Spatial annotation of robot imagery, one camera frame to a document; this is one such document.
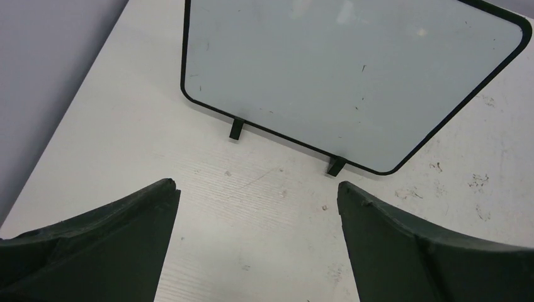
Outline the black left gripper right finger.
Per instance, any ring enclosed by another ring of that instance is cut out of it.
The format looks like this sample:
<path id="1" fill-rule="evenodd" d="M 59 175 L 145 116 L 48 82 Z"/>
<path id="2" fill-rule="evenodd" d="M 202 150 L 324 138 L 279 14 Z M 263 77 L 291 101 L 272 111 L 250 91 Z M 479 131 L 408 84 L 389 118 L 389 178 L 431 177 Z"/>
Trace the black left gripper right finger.
<path id="1" fill-rule="evenodd" d="M 533 249 L 454 232 L 354 184 L 338 213 L 361 301 L 532 301 Z"/>

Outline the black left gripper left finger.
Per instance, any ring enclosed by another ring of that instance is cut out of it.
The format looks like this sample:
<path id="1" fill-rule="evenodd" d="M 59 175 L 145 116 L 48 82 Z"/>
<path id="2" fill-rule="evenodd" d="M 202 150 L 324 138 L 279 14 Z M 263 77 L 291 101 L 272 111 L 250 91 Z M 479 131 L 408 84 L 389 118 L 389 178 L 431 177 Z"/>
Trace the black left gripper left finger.
<path id="1" fill-rule="evenodd" d="M 53 225 L 1 240 L 2 301 L 153 301 L 180 191 L 161 179 Z"/>

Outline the black framed whiteboard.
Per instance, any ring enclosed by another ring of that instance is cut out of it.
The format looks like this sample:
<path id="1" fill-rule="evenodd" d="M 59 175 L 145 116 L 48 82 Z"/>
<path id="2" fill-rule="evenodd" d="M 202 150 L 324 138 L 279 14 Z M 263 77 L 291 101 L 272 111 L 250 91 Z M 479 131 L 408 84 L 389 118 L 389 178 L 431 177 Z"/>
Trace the black framed whiteboard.
<path id="1" fill-rule="evenodd" d="M 375 175 L 399 170 L 529 44 L 485 1 L 185 2 L 181 91 Z"/>

